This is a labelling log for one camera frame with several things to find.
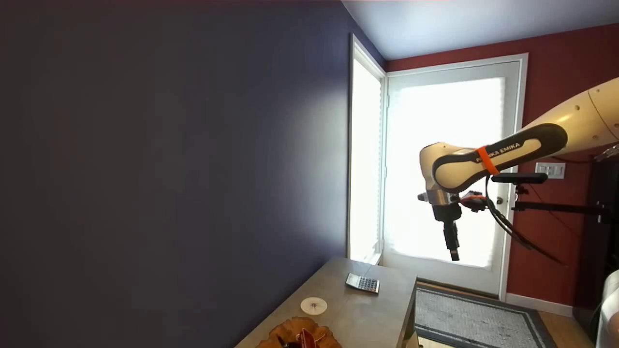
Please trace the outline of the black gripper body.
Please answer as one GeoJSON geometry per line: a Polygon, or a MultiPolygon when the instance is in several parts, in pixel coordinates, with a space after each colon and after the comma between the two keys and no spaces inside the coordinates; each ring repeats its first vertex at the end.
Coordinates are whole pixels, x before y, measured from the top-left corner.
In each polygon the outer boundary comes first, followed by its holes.
{"type": "Polygon", "coordinates": [[[457,203],[452,199],[450,194],[442,190],[434,190],[430,194],[430,209],[432,209],[432,217],[442,225],[442,238],[444,238],[446,250],[450,254],[456,254],[457,252],[456,221],[461,215],[457,203]]]}

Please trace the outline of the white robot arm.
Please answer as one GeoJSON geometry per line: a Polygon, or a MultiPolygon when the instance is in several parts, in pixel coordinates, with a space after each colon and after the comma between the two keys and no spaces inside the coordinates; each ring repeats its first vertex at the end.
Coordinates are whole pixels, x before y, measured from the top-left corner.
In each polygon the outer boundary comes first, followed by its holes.
{"type": "Polygon", "coordinates": [[[589,151],[619,141],[619,80],[589,87],[519,132],[481,147],[454,147],[428,143],[419,151],[421,178],[425,192],[419,199],[430,205],[432,217],[442,225],[442,238],[452,261],[457,259],[459,207],[467,197],[459,192],[477,180],[488,182],[504,168],[521,163],[589,151]]]}

